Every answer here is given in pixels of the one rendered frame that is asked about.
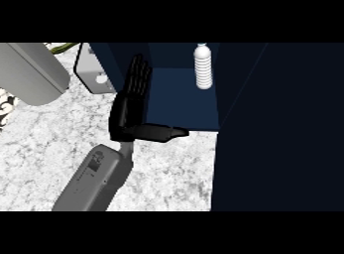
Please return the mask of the pale grey block with hole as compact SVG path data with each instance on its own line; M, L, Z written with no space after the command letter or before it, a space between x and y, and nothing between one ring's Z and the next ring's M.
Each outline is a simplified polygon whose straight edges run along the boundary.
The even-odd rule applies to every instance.
M89 43L80 44L74 72L92 94L115 93L114 86Z

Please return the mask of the dark blue open cabinet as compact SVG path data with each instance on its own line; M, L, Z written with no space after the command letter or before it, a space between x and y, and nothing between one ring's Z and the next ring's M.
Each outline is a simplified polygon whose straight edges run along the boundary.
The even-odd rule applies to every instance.
M152 67L143 121L192 131L220 130L216 86L199 89L195 77L196 43L90 43L114 90L120 91L136 54Z

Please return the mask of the green plant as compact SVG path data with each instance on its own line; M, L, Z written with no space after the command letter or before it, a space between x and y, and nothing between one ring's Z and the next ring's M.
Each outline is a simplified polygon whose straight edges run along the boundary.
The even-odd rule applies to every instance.
M56 46L50 49L53 55L64 53L71 47L74 47L77 43L64 43L61 46Z

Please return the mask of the pale grey rounded appliance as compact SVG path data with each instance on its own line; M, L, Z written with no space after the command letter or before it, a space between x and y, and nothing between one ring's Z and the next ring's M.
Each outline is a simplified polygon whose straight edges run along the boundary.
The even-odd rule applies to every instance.
M43 43L0 43L0 87L27 104L55 101L71 76Z

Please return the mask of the clear plastic water bottle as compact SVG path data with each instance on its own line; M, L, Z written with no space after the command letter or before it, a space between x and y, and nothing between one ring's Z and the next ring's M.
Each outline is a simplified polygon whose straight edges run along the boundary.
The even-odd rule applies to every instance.
M211 50L205 43L198 44L193 59L196 86L199 89L208 89L213 86L213 61Z

